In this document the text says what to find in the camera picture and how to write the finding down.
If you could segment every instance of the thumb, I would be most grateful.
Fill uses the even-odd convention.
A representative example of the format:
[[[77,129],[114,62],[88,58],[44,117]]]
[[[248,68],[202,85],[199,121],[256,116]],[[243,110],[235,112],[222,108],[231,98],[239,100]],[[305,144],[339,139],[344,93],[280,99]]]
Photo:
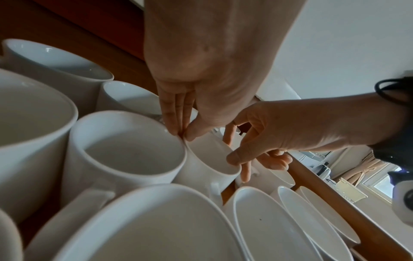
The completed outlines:
[[[266,135],[263,132],[254,139],[241,144],[238,149],[231,152],[227,156],[227,162],[231,165],[244,164],[269,151],[270,149],[271,148],[268,146]]]
[[[204,135],[214,127],[215,126],[203,120],[201,114],[198,113],[197,117],[188,125],[185,131],[185,139],[187,141],[193,141],[195,138]]]

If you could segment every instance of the black sleeve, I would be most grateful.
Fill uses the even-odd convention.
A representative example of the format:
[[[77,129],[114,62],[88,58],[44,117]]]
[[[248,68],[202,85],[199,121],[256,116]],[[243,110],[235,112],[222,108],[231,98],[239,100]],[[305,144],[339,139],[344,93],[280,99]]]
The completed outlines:
[[[395,83],[380,89],[380,84],[388,82]],[[390,139],[371,145],[370,147],[373,149],[375,158],[393,163],[402,168],[401,171],[388,173],[393,185],[401,181],[413,180],[413,77],[383,80],[376,84],[375,89],[379,96],[389,102],[408,107],[410,114],[401,131]],[[384,93],[385,90],[404,91],[409,94],[410,101],[399,101],[386,95]]]

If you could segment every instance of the hand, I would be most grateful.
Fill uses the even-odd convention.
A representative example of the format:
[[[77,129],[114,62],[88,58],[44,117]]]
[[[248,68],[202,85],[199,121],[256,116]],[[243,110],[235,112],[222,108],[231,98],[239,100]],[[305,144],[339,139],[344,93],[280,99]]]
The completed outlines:
[[[231,144],[236,127],[252,127],[241,146],[227,156],[242,165],[241,179],[250,179],[250,161],[268,169],[287,170],[287,150],[325,151],[352,145],[373,145],[401,129],[407,109],[376,94],[340,98],[258,102],[242,110],[226,126],[224,142]]]
[[[305,0],[146,0],[144,54],[169,132],[225,126],[252,100]],[[189,124],[194,102],[198,116]]]

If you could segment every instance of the wrist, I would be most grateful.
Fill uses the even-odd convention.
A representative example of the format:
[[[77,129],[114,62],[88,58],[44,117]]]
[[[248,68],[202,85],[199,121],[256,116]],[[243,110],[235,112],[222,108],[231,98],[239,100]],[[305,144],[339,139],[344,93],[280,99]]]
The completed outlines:
[[[404,92],[387,92],[407,100]],[[337,98],[333,128],[351,145],[374,145],[397,134],[405,125],[409,109],[387,101],[376,93]]]

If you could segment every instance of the curtain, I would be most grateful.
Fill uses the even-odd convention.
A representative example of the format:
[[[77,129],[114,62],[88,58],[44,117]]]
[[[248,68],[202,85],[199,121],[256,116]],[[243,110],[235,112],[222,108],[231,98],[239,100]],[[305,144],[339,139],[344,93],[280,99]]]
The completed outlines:
[[[334,178],[334,181],[338,182],[340,178],[343,178],[354,186],[357,186],[365,176],[374,175],[387,165],[387,162],[376,159],[373,155],[373,151],[370,151],[358,166],[340,173]]]

